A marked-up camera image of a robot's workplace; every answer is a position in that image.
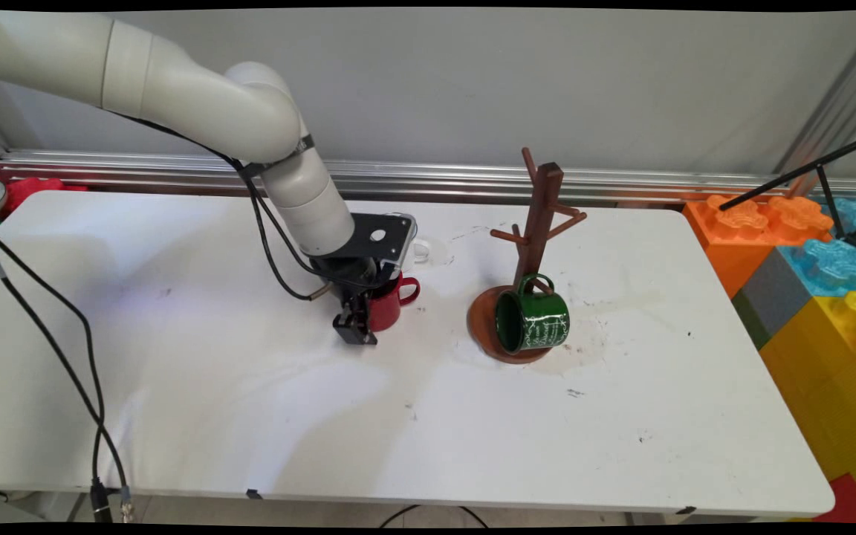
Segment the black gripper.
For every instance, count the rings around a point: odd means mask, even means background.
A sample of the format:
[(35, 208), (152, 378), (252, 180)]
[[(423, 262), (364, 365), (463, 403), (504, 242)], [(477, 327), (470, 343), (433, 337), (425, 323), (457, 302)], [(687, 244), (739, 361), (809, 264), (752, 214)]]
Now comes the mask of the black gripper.
[(394, 265), (381, 267), (366, 258), (310, 257), (314, 270), (359, 285), (334, 283), (333, 294), (342, 301), (342, 311), (333, 318), (332, 326), (343, 341), (356, 346), (376, 346), (377, 336), (370, 325), (370, 298), (387, 294), (397, 281)]

